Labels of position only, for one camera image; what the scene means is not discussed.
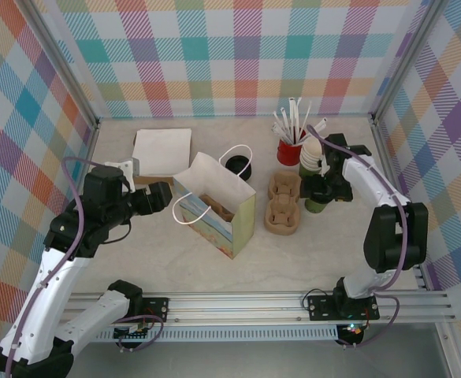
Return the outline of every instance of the white handle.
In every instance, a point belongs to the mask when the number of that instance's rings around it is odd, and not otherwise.
[[[185,225],[186,225],[186,224],[194,224],[195,222],[200,221],[200,220],[203,218],[203,216],[206,215],[207,212],[208,212],[209,210],[211,210],[211,206],[207,207],[207,210],[204,211],[203,214],[202,214],[200,217],[198,217],[197,219],[192,220],[192,221],[190,221],[190,222],[182,222],[181,220],[177,219],[176,213],[174,212],[174,209],[176,209],[176,205],[179,203],[179,201],[181,201],[182,199],[187,198],[190,194],[191,194],[191,192],[190,192],[190,193],[187,193],[186,195],[184,195],[183,197],[177,199],[177,200],[174,202],[174,205],[173,205],[173,218],[174,218],[174,220],[175,220],[177,223],[179,223],[179,224],[185,224]]]
[[[251,164],[251,159],[253,158],[253,151],[251,150],[251,148],[245,144],[238,144],[234,147],[232,147],[231,149],[229,149],[227,152],[225,152],[224,154],[222,154],[222,156],[218,159],[218,163],[221,164],[221,159],[224,158],[226,156],[227,153],[229,153],[231,150],[233,150],[234,148],[237,148],[237,147],[246,147],[247,149],[249,149],[249,161],[247,162],[246,166],[244,167],[244,169],[242,171],[239,172],[238,176],[240,177],[240,175],[242,175],[242,173],[247,169],[247,167],[249,167],[249,164]]]

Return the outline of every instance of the table surface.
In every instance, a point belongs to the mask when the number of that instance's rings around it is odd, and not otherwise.
[[[316,124],[320,119],[309,121]],[[93,156],[97,162],[132,156],[132,140],[141,128],[191,128],[191,160],[198,151],[218,158],[236,144],[251,147],[253,174],[248,183],[257,192],[255,234],[231,260],[188,226],[177,224],[171,207],[134,217],[131,234],[119,243],[99,247],[74,291],[102,292],[119,279],[145,292],[331,290],[340,277],[364,264],[362,245],[372,209],[356,192],[352,202],[332,202],[320,214],[308,213],[300,200],[301,221],[294,235],[265,230],[270,176],[279,169],[298,172],[298,166],[285,167],[277,161],[278,139],[270,131],[272,122],[272,117],[104,120]],[[366,145],[378,161],[365,117],[328,118],[322,134],[334,132],[343,132],[350,145]],[[126,227],[116,228],[110,238],[126,231]],[[412,272],[403,272],[393,288],[416,289]]]

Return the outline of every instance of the white straw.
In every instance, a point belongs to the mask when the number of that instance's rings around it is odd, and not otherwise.
[[[272,127],[272,131],[276,135],[278,135],[281,139],[283,139],[283,142],[285,142],[287,144],[292,144],[292,141],[290,140],[288,135],[286,135],[286,133],[284,133],[284,130],[282,128],[280,128],[279,125],[277,123],[275,123],[275,122],[274,122],[274,126]]]
[[[283,114],[284,125],[286,125],[288,129],[288,136],[290,137],[290,139],[293,139],[292,129],[290,128],[290,124],[288,123],[288,117],[286,117],[286,110],[284,110],[284,108],[281,108],[281,113]]]
[[[292,128],[292,139],[293,142],[296,141],[296,135],[295,135],[295,99],[293,97],[289,98],[290,102],[290,127]]]
[[[302,100],[301,97],[296,101],[296,106],[295,106],[295,131],[296,131],[296,140],[299,141],[300,137],[302,134],[300,134],[300,122],[299,122],[299,104],[300,100]]]
[[[274,117],[276,118],[276,122],[277,122],[277,126],[279,126],[279,128],[285,133],[285,134],[288,134],[288,129],[284,126],[283,124],[283,121],[279,119],[279,117],[277,116],[277,113],[276,111],[274,110]]]
[[[306,127],[306,122],[307,122],[307,118],[309,117],[309,112],[310,112],[310,106],[311,105],[312,105],[312,101],[309,101],[309,107],[307,108],[306,117],[303,119],[302,128],[300,129],[300,135],[302,135],[303,129]]]
[[[316,126],[314,126],[314,130],[316,130],[316,132],[321,132],[322,130],[325,129],[325,127],[326,127],[326,118],[323,118],[322,120],[318,122]],[[310,136],[312,135],[307,133],[297,144],[305,142],[306,139],[309,138]]]

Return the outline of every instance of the green cup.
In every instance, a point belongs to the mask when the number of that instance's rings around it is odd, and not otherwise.
[[[304,167],[302,165],[302,163],[300,163],[300,168],[299,168],[299,176],[300,177],[308,177],[308,176],[314,176],[314,175],[318,175],[320,172],[320,169],[316,170],[316,171],[311,171],[309,169],[307,169],[306,167]],[[316,202],[316,201],[313,201],[312,199],[306,199],[305,201],[305,204],[306,206],[306,209],[309,213],[320,213],[321,211],[323,211],[323,209],[326,207],[326,205],[328,205],[328,203],[319,203],[319,202]]]
[[[308,176],[318,175],[319,171],[320,171],[320,169],[318,169],[317,171],[311,171],[311,170],[307,169],[306,167],[304,167],[302,165],[302,163],[300,163],[299,176],[302,177],[302,178],[308,177]]]
[[[323,211],[328,203],[319,203],[313,201],[312,199],[306,199],[306,203],[304,205],[309,213],[317,214]]]

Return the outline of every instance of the black bowl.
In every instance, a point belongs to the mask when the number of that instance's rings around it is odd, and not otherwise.
[[[249,159],[242,155],[232,156],[225,164],[225,168],[229,171],[234,172],[236,175],[244,169],[246,164],[249,162]],[[251,177],[251,164],[246,168],[246,170],[240,175],[240,178],[244,181],[248,181]]]

